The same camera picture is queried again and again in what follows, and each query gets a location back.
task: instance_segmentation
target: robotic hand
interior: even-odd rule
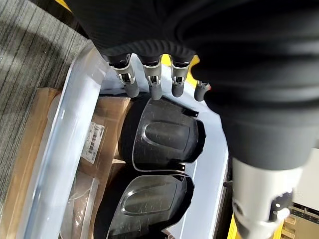
[[[136,53],[152,98],[160,58],[172,61],[172,93],[189,63],[197,100],[221,117],[233,162],[233,210],[244,238],[265,239],[288,205],[319,125],[317,0],[66,0],[127,94],[139,93]]]

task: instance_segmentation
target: striped carpet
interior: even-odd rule
[[[72,59],[87,41],[43,10],[55,4],[0,0],[0,215],[35,89],[62,88]]]

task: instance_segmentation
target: white label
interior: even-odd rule
[[[90,123],[88,135],[81,153],[81,157],[85,158],[90,163],[94,163],[96,154],[98,152],[102,135],[104,132],[104,126],[96,124],[94,122]]]

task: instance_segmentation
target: cardboard box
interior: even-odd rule
[[[84,158],[81,158],[78,167],[79,171],[99,180],[88,238],[93,238],[95,216],[108,183],[112,161],[117,151],[117,142],[120,138],[123,121],[129,106],[130,98],[104,97],[98,100],[95,107],[92,122],[105,127],[103,137],[94,164],[92,165]]]
[[[47,123],[47,114],[52,100],[59,93],[60,91],[51,88],[36,90],[3,207],[0,238],[15,238],[33,165]]]
[[[15,238],[32,169],[47,124],[49,107],[59,93],[58,90],[50,88],[36,91],[4,205],[0,222],[0,238]],[[117,142],[129,106],[129,98],[99,98],[92,117],[92,122],[103,125],[105,129],[94,164],[81,158],[78,166],[79,171],[99,180],[88,238],[93,238],[95,216],[108,183],[112,161],[117,151]]]

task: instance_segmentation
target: clear plastic bag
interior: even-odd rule
[[[60,229],[62,239],[88,237],[98,184],[97,179],[77,171]]]

